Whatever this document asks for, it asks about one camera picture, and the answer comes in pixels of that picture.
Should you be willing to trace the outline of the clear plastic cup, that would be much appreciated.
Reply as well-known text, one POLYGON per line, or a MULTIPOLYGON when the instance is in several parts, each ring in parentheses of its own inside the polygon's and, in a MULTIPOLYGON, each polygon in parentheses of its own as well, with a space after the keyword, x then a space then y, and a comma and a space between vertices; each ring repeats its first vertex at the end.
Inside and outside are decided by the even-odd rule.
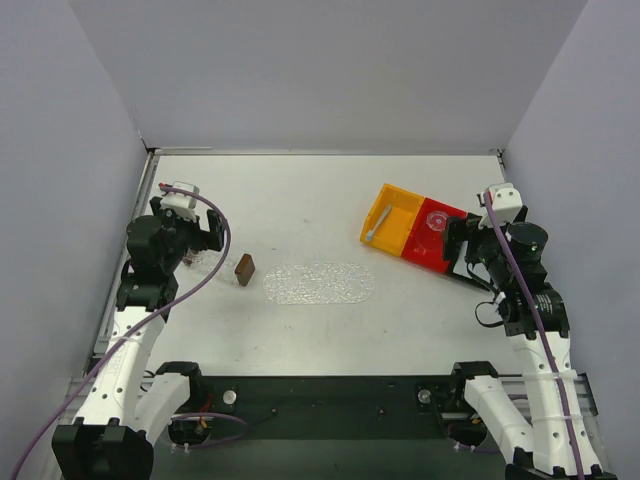
POLYGON ((446 212, 433 210, 430 211, 425 219, 425 224, 435 232, 444 232, 447 226, 449 216, 446 212))

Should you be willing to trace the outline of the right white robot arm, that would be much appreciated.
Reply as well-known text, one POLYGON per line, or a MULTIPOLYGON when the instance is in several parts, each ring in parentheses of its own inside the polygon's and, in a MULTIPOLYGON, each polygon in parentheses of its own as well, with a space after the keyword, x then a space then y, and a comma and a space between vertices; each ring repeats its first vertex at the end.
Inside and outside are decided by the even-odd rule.
POLYGON ((514 405, 488 363, 457 364, 464 400, 498 445, 505 478, 609 479, 580 410, 565 303, 541 263, 548 234, 527 222, 523 205, 487 196, 484 206, 483 217, 450 219, 444 246, 466 243, 468 264, 486 268, 529 413, 514 405))

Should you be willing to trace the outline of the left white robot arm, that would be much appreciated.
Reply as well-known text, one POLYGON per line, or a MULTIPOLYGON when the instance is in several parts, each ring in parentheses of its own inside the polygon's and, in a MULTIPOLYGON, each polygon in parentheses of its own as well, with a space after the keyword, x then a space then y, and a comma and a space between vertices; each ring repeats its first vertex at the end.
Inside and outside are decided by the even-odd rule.
POLYGON ((103 357, 78 390, 86 395, 68 425, 56 427, 52 450, 65 479, 147 479, 154 445, 178 410, 204 402, 192 364, 160 372, 145 393, 144 371, 170 311, 194 295, 178 292, 177 267, 190 252, 229 252, 231 230, 222 212, 195 187, 162 185, 151 214, 127 227, 128 259, 116 292, 113 326, 103 357))

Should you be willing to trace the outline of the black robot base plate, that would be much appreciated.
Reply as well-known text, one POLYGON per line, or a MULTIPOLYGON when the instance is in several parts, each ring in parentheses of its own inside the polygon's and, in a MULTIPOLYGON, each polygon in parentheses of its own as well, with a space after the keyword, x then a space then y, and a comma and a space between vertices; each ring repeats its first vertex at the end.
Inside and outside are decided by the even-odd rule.
POLYGON ((167 429, 177 445, 255 440, 453 439, 477 446, 488 428, 454 376, 206 376, 167 429))

